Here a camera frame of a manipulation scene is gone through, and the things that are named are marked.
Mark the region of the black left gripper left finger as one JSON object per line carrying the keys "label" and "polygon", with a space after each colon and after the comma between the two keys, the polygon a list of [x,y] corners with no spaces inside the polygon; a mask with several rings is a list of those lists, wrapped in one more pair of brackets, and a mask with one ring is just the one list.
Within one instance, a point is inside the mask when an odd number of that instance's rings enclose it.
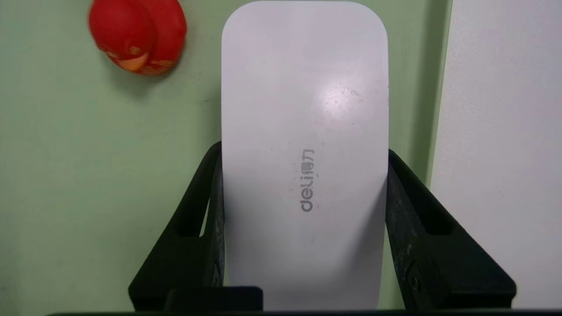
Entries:
{"label": "black left gripper left finger", "polygon": [[203,156],[177,209],[128,287],[136,312],[160,312],[176,289],[223,286],[221,143]]}

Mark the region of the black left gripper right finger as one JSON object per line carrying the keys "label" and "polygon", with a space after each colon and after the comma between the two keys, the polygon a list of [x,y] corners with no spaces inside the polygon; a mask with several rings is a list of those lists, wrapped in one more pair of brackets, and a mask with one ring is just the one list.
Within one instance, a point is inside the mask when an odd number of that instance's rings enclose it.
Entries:
{"label": "black left gripper right finger", "polygon": [[385,224],[407,310],[512,307],[514,280],[392,150]]}

